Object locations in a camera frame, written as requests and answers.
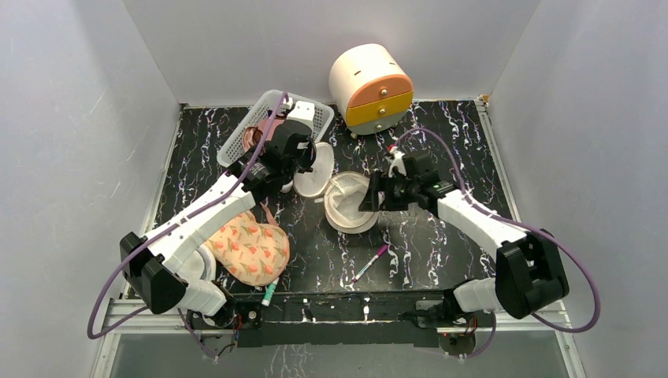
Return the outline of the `black table front rail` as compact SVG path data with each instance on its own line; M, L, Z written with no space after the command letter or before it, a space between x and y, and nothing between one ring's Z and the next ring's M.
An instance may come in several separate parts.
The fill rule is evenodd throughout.
M469 321L437 321L416 317L420 309L440 303L435 291L371 293L278 293L269 306L262 306L261 294L237 296L235 319L216 325L190 310L170 309L155 315L139 299L110 302L103 319L104 329L121 335L185 332L197 336L239 336L241 348L288 344L363 345L411 344L437 347L449 337L482 342L487 332L547 331L549 327L533 317L521 320L507 313L478 312Z

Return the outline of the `teal white marker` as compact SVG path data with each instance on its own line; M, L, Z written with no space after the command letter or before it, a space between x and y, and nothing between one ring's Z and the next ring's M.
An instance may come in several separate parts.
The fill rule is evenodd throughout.
M263 296L263 299L261 301L262 306L268 307L271 304L271 301L273 299L274 292L276 290L277 284L280 282L280 278L277 277L273 282L271 282L265 290L265 294Z

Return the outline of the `white plastic basket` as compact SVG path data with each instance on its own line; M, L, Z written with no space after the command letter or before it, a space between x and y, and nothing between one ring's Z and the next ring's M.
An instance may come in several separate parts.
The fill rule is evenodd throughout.
M279 100L282 101L279 112L286 113L287 119L305 120L311 126L313 140L315 142L322 140L335 116L331 106L290 92L268 90L250 107L247 115L218 150L219 165L227 168L246 152L243 147L243 135L246 129L256 127L258 123L268 118L269 111L276 109Z

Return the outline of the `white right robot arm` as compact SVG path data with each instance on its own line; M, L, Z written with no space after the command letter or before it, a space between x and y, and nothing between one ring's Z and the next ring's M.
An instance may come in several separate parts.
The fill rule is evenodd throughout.
M496 220L495 214L467 200L440 174L426 152L404 154L393 147L387 172L370 177L362 212L405 211L415 203L455 226L495 262L495 276L466 280L443 293L443 301L412 316L463 326L477 311L504 311L522 319L570 292L558 247L539 232Z

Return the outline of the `white mesh bag lid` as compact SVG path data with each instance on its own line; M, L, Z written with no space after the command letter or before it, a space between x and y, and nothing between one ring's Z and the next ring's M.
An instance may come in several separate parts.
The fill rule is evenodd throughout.
M216 279L216 268L217 260L211 249L202 244L187 258L176 274L188 282L198 280L209 282Z

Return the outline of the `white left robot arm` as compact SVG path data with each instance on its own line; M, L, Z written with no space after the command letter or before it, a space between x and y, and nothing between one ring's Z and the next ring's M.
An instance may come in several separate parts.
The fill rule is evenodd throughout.
M234 321L236 308L220 288L179 271L222 226L276 194L297 172L311 170L316 156L312 134L302 121L283 121L268 141L244 152L171 220L144 236L129 232L121 239L122 275L149 311L192 310L217 328Z

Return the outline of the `peach floral bra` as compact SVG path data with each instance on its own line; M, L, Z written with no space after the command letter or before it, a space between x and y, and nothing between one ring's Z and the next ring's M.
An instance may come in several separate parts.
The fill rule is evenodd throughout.
M246 211L221 226L203 246L240 283L264 287L286 269L291 256L287 233L266 205L267 221L256 220Z

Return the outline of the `pink pen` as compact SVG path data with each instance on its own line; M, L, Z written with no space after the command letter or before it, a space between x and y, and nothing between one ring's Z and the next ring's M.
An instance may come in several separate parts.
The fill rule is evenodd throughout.
M364 275L365 273L369 270L369 268L387 251L388 245L385 244L383 245L374 255L373 257L357 272L357 274L354 276L352 282L357 283Z

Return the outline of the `round white drawer cabinet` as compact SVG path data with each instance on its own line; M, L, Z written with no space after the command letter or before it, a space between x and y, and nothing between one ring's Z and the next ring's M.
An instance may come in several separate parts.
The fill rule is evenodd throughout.
M396 126L414 97L410 77L388 50L377 43L343 52L332 64L328 88L355 138Z

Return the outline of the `pink satin bra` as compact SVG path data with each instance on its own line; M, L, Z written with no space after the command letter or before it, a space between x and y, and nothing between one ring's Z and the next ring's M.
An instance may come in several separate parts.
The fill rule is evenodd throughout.
M242 148L245 152L255 148L261 141L263 131L257 127L249 127L243 131L242 134Z

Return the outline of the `pink black sports bra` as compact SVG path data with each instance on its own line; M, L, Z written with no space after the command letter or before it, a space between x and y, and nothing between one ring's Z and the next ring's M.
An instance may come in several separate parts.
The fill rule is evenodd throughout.
M275 130L285 122L285 119L274 119L272 122L269 122L269 118L265 118L258 122L256 128L266 136L266 140L270 140L273 137Z

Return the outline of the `white mesh laundry bag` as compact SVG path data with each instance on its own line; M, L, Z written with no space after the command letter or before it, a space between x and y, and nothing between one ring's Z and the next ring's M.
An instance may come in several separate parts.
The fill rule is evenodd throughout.
M359 172L334 173L334 151L327 143L316 143L314 156L311 170L294 176L296 193L321 200L327 222L338 232L352 235L370 230L379 214L358 209L369 188L369 179Z

